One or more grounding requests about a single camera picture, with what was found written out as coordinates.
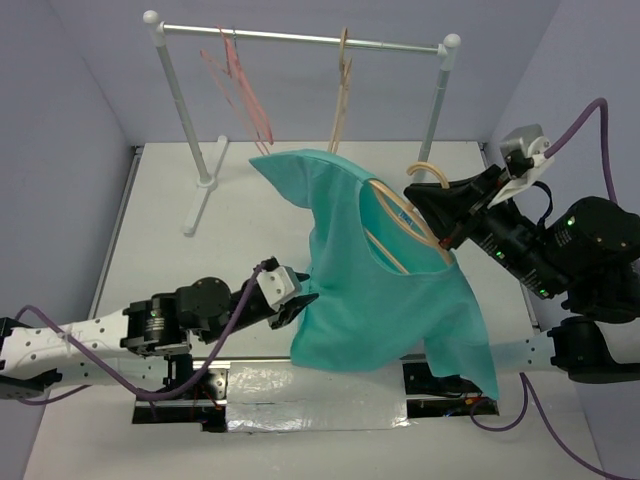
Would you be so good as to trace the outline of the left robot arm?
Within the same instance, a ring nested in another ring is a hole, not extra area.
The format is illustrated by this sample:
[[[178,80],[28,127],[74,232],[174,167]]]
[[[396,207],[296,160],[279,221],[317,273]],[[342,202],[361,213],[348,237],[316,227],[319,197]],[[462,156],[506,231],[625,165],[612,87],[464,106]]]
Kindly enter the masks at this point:
[[[205,277],[68,324],[27,305],[1,320],[1,397],[40,405],[55,388],[114,382],[151,403],[184,398],[232,334],[260,322],[281,329],[314,302],[309,279],[271,257],[238,291]]]

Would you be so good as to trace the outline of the teal t shirt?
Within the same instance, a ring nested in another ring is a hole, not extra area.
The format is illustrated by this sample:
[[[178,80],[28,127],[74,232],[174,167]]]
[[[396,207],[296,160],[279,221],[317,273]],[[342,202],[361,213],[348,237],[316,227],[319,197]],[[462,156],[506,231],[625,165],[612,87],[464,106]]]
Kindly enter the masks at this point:
[[[498,398],[487,328],[459,264],[391,219],[375,196],[372,173],[312,149],[250,163],[313,217],[307,290],[318,297],[299,317],[294,365],[369,372],[422,343],[435,376],[459,375]]]

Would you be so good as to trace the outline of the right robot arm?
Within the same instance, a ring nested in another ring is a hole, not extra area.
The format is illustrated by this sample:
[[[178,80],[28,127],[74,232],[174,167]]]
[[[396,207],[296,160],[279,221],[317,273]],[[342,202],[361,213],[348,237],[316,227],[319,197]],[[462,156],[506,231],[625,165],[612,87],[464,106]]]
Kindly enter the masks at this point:
[[[639,317],[639,217],[614,201],[576,201],[552,225],[524,216],[511,199],[499,201],[508,172],[491,166],[447,188],[413,183],[404,194],[445,250],[470,240],[543,300],[566,298],[570,317],[526,340],[496,344],[496,369],[561,370],[578,383],[634,381],[639,357],[623,356],[621,341],[603,324]]]

